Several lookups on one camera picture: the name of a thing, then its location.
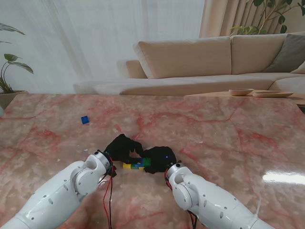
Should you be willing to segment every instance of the black glove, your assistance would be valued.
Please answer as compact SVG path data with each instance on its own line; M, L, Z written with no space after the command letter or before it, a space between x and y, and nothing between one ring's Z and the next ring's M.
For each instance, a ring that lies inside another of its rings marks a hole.
M130 152L135 152L139 155L143 153L141 143L131 140L124 134L117 136L105 149L113 161L122 161L126 164L137 164L141 161L138 158L129 156Z
M177 163L175 154L167 146L155 146L154 148L144 150L139 155L151 159L151 166L144 169L147 173L164 173L168 167Z

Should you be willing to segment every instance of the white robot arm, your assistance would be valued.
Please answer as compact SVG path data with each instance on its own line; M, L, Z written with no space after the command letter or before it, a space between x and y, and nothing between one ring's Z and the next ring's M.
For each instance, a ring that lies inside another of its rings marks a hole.
M0 229L55 229L98 187L111 167L107 153L97 151L85 162L66 167L37 189L23 208Z
M273 229L231 193L193 174L182 163L171 166L166 178L177 204L191 211L207 228Z

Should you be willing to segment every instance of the wooden side table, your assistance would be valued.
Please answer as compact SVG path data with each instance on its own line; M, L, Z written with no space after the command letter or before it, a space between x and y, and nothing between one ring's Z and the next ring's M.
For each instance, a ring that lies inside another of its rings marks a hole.
M252 94L255 92L270 92L266 90L253 90L250 94L244 97L253 97ZM203 93L203 94L191 94L187 96L206 96L206 97L228 97L231 96L229 92L211 92L211 93ZM296 103L299 107L305 107L305 94L301 93L293 93L291 96L283 99L291 99L294 103Z

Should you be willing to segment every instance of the gray pillow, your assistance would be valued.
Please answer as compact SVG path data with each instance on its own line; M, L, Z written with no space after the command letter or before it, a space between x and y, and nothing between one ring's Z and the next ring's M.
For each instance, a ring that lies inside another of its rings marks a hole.
M305 36L288 34L281 51L264 73L289 73L305 61Z

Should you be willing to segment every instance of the sofa cushion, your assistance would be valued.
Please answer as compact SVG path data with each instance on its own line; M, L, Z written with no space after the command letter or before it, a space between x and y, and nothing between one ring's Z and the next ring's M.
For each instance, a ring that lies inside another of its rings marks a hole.
M269 90L305 94L305 76L277 80L271 85Z
M247 75L197 76L168 79L127 79L94 86L98 94L183 96L227 91L230 88L267 90L274 81Z
M231 37L232 74L259 73L280 52L286 34Z
M305 74L305 61L297 69L293 70L291 73Z
M231 74L229 37L138 42L134 50L150 79Z
M247 73L242 75L250 75L263 79L269 79L272 81L284 79L284 78L292 78L292 77L300 77L304 76L303 74L292 74L292 73Z
M305 61L305 36L288 34L281 51L264 73L289 73Z

